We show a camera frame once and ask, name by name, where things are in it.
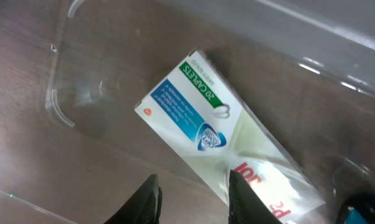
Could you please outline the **dark bottle white cap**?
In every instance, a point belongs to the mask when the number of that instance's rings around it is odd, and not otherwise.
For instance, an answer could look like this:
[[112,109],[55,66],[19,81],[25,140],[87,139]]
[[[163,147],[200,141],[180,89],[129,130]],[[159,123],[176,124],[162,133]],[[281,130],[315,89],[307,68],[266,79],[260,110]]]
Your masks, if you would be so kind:
[[339,209],[337,224],[375,224],[375,194],[361,193],[347,198]]

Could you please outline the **clear plastic container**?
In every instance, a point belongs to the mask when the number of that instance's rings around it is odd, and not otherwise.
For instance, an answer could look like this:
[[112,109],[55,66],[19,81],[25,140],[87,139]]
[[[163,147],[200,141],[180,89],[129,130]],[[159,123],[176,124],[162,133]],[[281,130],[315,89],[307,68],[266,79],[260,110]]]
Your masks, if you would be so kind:
[[0,223],[103,223],[151,174],[161,223],[227,205],[134,107],[200,49],[334,223],[375,193],[375,1],[0,1]]

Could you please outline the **white blue medicine box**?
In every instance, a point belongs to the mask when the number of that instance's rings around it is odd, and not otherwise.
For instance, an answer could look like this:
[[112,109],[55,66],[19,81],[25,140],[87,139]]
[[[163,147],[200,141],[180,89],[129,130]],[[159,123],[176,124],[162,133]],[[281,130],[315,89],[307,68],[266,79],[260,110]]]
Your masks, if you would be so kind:
[[205,53],[192,51],[135,112],[219,196],[229,201],[229,172],[282,223],[324,199]]

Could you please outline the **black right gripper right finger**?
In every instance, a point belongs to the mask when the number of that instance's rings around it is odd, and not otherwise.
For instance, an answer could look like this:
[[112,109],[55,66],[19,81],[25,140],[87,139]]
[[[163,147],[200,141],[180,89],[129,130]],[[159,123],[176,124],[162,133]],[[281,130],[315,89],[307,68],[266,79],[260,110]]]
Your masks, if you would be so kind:
[[234,170],[229,172],[228,224],[281,224],[242,175]]

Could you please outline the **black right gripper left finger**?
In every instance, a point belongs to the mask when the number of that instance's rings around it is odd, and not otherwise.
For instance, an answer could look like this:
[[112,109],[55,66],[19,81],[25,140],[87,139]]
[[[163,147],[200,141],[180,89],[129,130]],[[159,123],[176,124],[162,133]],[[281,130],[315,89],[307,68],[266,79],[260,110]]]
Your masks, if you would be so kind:
[[151,174],[105,224],[159,224],[163,192]]

